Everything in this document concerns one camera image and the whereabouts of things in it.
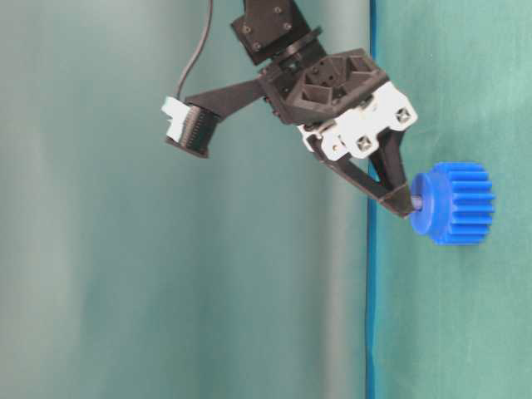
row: black cylindrical camera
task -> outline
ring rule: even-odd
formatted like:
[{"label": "black cylindrical camera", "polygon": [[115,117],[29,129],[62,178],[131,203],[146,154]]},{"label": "black cylindrical camera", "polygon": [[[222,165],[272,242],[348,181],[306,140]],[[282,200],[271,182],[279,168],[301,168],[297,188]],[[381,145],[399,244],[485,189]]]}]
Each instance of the black cylindrical camera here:
[{"label": "black cylindrical camera", "polygon": [[183,124],[179,141],[167,137],[166,141],[199,158],[209,158],[209,143],[213,138],[219,117],[198,106],[192,106]]}]

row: curtain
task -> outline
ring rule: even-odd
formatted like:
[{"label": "curtain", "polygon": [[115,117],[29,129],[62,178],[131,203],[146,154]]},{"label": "curtain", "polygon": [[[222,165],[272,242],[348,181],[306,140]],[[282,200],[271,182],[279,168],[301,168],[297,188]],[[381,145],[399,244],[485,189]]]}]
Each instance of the curtain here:
[{"label": "curtain", "polygon": [[[2,397],[363,397],[366,198],[261,101],[164,143],[206,2],[0,3]],[[299,3],[367,48],[367,2]],[[257,74],[214,5],[186,95]]]}]

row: gear teeth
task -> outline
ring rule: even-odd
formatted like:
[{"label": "gear teeth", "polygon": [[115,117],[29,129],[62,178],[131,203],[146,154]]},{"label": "gear teeth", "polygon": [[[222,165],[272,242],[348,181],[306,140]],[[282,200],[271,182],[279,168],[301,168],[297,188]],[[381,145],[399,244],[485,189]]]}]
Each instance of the gear teeth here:
[{"label": "gear teeth", "polygon": [[484,241],[493,222],[491,181],[479,164],[446,163],[434,171],[446,174],[451,183],[451,219],[441,237],[442,244],[478,244]]},{"label": "gear teeth", "polygon": [[412,194],[426,204],[411,215],[412,227],[439,245],[479,244],[493,222],[491,188],[490,177],[480,164],[436,164],[412,183]]}]

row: black plastic part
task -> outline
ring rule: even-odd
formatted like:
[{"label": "black plastic part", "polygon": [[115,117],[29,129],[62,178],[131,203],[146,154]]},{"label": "black plastic part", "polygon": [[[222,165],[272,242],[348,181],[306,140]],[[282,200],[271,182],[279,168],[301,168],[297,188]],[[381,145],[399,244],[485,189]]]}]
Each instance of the black plastic part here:
[{"label": "black plastic part", "polygon": [[245,14],[231,27],[254,65],[282,52],[310,32],[293,0],[245,0],[244,3]]},{"label": "black plastic part", "polygon": [[254,79],[224,87],[223,89],[186,97],[185,103],[213,112],[218,116],[219,122],[221,122],[262,96],[264,96],[264,91],[259,82]]},{"label": "black plastic part", "polygon": [[167,137],[166,142],[199,158],[209,158],[209,143],[218,125],[217,115],[192,106],[186,116],[179,141]]},{"label": "black plastic part", "polygon": [[281,121],[311,125],[362,104],[389,81],[362,49],[327,56],[318,40],[263,69],[259,78]]},{"label": "black plastic part", "polygon": [[[390,139],[389,142],[397,142],[397,140],[400,142],[402,135],[399,136],[398,139]],[[358,189],[364,194],[376,200],[393,214],[406,218],[414,211],[411,203],[410,189],[406,183],[402,162],[400,162],[399,165],[396,164],[397,158],[399,161],[401,160],[401,154],[399,153],[398,147],[393,148],[393,145],[387,146],[385,144],[387,150],[384,150],[378,157],[376,156],[371,159],[373,166],[376,169],[379,168],[377,173],[380,171],[381,175],[385,175],[389,172],[389,170],[384,170],[382,168],[383,165],[384,168],[387,168],[394,164],[396,167],[400,168],[400,170],[392,177],[393,180],[384,179],[376,181],[358,166],[353,164],[350,155],[345,155],[337,161],[332,161],[323,154],[321,141],[316,136],[310,136],[308,138],[308,143],[312,147],[314,155],[320,162],[334,170],[352,185],[358,187]]]}]

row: black bracket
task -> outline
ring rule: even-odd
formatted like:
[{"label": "black bracket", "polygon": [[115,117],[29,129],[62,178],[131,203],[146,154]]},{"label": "black bracket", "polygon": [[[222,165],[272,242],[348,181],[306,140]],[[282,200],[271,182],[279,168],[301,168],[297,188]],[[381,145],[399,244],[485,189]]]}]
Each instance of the black bracket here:
[{"label": "black bracket", "polygon": [[293,0],[245,0],[244,15],[231,27],[255,65],[310,32]]},{"label": "black bracket", "polygon": [[259,85],[259,81],[253,79],[252,81],[245,81],[244,83],[186,97],[185,103],[199,106],[214,113],[221,122],[263,96],[264,91]]}]

